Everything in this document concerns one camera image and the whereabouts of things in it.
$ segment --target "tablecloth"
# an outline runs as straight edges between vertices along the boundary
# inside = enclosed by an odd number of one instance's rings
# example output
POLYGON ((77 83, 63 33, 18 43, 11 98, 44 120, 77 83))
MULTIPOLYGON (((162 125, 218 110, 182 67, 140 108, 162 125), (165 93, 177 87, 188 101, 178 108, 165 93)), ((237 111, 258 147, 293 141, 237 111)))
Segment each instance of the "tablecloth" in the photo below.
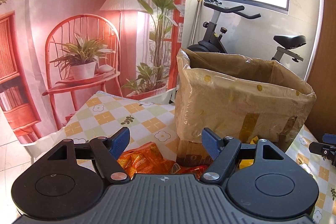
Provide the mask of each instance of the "tablecloth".
MULTIPOLYGON (((166 159, 176 160, 174 108, 173 105, 134 101, 98 91, 60 130, 56 143, 65 138, 83 143, 98 136, 110 137, 121 127, 127 126, 131 134, 127 150, 152 141, 166 159)), ((319 185, 314 221, 317 224, 335 224, 336 168, 326 158, 309 152, 309 144, 313 141, 316 141, 315 137, 303 126, 286 154, 319 185)), ((93 170, 91 161, 78 160, 78 163, 93 170)))

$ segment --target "white flower pot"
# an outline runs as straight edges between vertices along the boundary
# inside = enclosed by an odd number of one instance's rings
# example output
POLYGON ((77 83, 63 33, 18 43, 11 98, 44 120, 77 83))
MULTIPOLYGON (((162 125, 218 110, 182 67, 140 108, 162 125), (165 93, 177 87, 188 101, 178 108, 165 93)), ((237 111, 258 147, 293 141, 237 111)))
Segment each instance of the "white flower pot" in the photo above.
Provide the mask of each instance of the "white flower pot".
POLYGON ((78 66, 71 66, 71 73, 75 80, 89 79, 95 76, 96 62, 91 62, 78 66))

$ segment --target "metal pole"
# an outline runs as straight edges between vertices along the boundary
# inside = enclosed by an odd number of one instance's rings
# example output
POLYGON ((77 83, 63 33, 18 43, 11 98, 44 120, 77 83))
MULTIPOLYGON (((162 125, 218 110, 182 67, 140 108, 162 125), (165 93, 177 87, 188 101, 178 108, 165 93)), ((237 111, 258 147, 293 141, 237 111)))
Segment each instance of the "metal pole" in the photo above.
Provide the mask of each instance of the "metal pole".
POLYGON ((200 11, 201 11, 201 6, 202 6, 202 0, 197 0, 197 10, 196 10, 196 18, 195 18, 195 24, 194 24, 194 28, 193 28, 193 35, 191 38, 191 45, 195 44, 195 36, 196 36, 196 29, 197 29, 197 25, 198 25, 198 19, 200 16, 200 11))

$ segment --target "ribbed gray surface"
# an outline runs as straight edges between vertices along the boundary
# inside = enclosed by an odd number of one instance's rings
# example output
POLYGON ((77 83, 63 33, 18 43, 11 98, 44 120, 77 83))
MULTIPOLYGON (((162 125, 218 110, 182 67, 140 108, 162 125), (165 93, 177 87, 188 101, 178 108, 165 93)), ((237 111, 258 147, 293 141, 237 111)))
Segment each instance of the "ribbed gray surface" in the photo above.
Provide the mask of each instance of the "ribbed gray surface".
MULTIPOLYGON (((217 186, 193 175, 136 175, 125 185, 111 186, 101 201, 80 216, 40 221, 22 216, 14 224, 263 224, 242 214, 217 186)), ((312 223, 303 217, 290 224, 312 223)))

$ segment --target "bike handlebar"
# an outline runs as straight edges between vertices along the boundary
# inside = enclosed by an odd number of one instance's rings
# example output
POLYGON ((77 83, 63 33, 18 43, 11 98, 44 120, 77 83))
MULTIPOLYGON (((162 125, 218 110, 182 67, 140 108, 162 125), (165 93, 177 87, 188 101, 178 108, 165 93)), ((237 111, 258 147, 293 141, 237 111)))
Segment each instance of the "bike handlebar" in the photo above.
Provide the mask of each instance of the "bike handlebar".
POLYGON ((247 19, 256 19, 256 18, 261 17, 260 14, 255 14, 255 15, 251 15, 251 16, 249 16, 249 15, 246 15, 246 14, 241 13, 241 12, 234 12, 234 13, 237 14, 237 15, 240 15, 241 17, 245 17, 245 18, 247 18, 247 19))
POLYGON ((204 2, 204 6, 208 7, 208 8, 211 8, 213 10, 219 11, 221 13, 226 13, 226 14, 228 14, 228 13, 235 13, 235 14, 240 15, 240 16, 242 16, 244 18, 247 18, 247 19, 256 19, 256 18, 261 17, 260 14, 255 14, 255 15, 249 16, 249 15, 246 15, 244 13, 239 12, 239 11, 243 11, 245 9, 245 7, 242 6, 242 5, 236 6, 236 7, 232 7, 232 8, 225 8, 222 5, 217 5, 217 4, 213 4, 213 3, 205 1, 204 2))
POLYGON ((236 6, 236 7, 232 7, 232 8, 225 8, 224 6, 219 6, 216 4, 212 4, 210 2, 204 2, 204 6, 211 8, 213 10, 217 10, 221 13, 235 13, 235 12, 239 12, 239 11, 243 11, 245 9, 244 6, 240 5, 240 6, 236 6))

